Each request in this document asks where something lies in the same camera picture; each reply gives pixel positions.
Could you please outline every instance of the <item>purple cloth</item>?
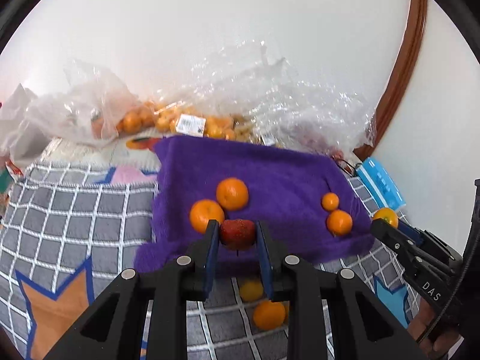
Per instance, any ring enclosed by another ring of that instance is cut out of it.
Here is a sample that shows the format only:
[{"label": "purple cloth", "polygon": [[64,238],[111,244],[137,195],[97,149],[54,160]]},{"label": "purple cloth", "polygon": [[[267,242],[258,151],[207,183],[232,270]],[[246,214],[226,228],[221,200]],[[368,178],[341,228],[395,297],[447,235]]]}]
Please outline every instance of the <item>purple cloth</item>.
[{"label": "purple cloth", "polygon": [[[190,225],[190,208],[201,199],[216,200],[217,185],[230,177],[247,185],[250,200],[244,209],[226,212],[226,218],[266,221],[273,239],[285,242],[292,254],[320,263],[366,252],[373,244],[362,201],[328,157],[187,136],[163,139],[155,152],[162,162],[160,193],[153,202],[156,243],[138,250],[135,268],[141,272],[162,267],[201,238]],[[327,192],[336,193],[339,208],[352,216],[353,229],[345,237],[334,237],[326,228],[328,212],[321,199]],[[252,266],[258,267],[254,247],[237,257],[220,245],[217,270],[236,274]]]}]

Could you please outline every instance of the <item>price label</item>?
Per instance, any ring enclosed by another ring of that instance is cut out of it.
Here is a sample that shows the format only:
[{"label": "price label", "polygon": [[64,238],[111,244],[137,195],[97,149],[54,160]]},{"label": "price label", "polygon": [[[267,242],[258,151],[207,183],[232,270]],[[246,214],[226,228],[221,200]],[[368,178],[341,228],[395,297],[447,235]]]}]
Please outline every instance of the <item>price label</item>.
[{"label": "price label", "polygon": [[192,137],[203,137],[206,120],[203,117],[181,114],[177,123],[177,132]]},{"label": "price label", "polygon": [[266,134],[261,134],[260,137],[262,138],[263,145],[265,146],[274,146],[277,143],[275,137],[269,132]]}]

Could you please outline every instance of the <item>strawberry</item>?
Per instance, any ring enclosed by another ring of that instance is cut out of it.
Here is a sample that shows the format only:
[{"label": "strawberry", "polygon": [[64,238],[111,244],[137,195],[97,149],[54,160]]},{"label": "strawberry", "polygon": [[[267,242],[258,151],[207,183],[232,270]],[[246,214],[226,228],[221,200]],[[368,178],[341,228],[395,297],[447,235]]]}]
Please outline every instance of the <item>strawberry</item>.
[{"label": "strawberry", "polygon": [[255,244],[255,223],[246,219],[226,220],[220,225],[220,242],[232,251],[244,251]]}]

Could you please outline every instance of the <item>gray checkered fabric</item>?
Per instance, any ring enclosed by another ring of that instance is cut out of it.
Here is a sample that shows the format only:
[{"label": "gray checkered fabric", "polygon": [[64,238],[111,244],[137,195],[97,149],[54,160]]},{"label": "gray checkered fabric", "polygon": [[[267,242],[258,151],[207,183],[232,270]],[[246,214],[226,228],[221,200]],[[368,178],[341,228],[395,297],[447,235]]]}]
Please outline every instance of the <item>gray checkered fabric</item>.
[{"label": "gray checkered fabric", "polygon": [[[359,178],[350,178],[349,183],[361,198],[370,216],[378,210],[371,194]],[[337,272],[342,268],[352,269],[374,291],[374,276],[393,290],[405,284],[401,275],[404,269],[396,255],[376,240],[372,249],[363,255],[337,259],[319,264],[317,269]],[[244,303],[239,295],[241,278],[217,280],[206,302],[187,303],[187,345],[190,360],[279,360],[287,356],[289,329],[286,325],[262,332],[253,323],[255,306],[261,300]],[[411,320],[418,312],[418,294],[407,286],[406,315]],[[323,304],[328,356],[334,358],[334,349],[328,306]],[[148,338],[150,312],[147,314],[143,339]]]},{"label": "gray checkered fabric", "polygon": [[91,255],[97,296],[133,266],[138,246],[152,239],[156,183],[90,184],[90,178],[106,173],[91,166],[36,164],[13,186],[0,231],[0,325],[23,356],[32,321],[16,271],[55,292]]},{"label": "gray checkered fabric", "polygon": [[[55,291],[92,254],[97,296],[121,270],[131,266],[136,248],[150,240],[151,200],[156,186],[88,185],[98,177],[103,179],[106,172],[91,166],[44,163],[15,184],[0,238],[0,323],[24,355],[32,322],[15,270]],[[368,190],[358,178],[350,178],[349,183],[372,215],[378,206]],[[374,276],[390,289],[404,284],[403,268],[395,254],[378,241],[364,255],[317,266],[329,272],[345,267],[372,290]],[[187,303],[190,360],[285,359],[288,327],[259,331],[252,316],[261,301],[244,303],[239,296],[241,284],[241,278],[219,279],[206,302]],[[418,295],[407,288],[406,313],[411,319],[418,312]],[[326,303],[324,313],[329,358],[333,359]],[[150,316],[148,311],[145,341]]]}]

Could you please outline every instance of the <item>blue box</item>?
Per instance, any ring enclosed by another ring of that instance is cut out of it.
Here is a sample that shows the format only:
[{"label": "blue box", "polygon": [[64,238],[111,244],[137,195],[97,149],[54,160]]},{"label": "blue box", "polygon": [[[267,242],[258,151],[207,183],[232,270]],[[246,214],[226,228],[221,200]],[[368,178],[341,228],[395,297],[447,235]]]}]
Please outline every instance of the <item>blue box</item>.
[{"label": "blue box", "polygon": [[398,211],[406,205],[397,186],[375,158],[367,158],[356,171],[380,208]]}]

